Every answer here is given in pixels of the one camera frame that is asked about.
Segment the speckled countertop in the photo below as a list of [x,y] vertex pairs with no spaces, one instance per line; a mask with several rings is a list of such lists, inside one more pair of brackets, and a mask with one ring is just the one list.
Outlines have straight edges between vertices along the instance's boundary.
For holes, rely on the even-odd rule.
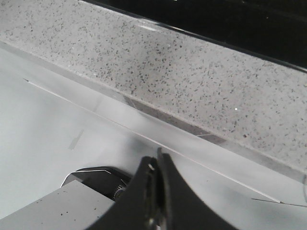
[[78,0],[0,0],[0,41],[307,172],[305,73]]

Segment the white surface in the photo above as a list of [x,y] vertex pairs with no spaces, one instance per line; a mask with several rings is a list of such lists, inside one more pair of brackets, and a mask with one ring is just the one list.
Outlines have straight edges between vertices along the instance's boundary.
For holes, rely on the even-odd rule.
[[78,181],[0,220],[2,230],[84,230],[114,201]]
[[77,169],[134,173],[163,146],[192,189],[241,229],[306,229],[303,185],[0,49],[0,218]]
[[307,173],[305,73],[79,0],[0,3],[1,41]]

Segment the granite surface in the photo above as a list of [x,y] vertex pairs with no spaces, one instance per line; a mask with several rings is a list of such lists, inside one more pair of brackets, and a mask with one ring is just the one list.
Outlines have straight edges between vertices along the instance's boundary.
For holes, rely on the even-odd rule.
[[0,0],[0,41],[307,172],[307,74],[77,0]]

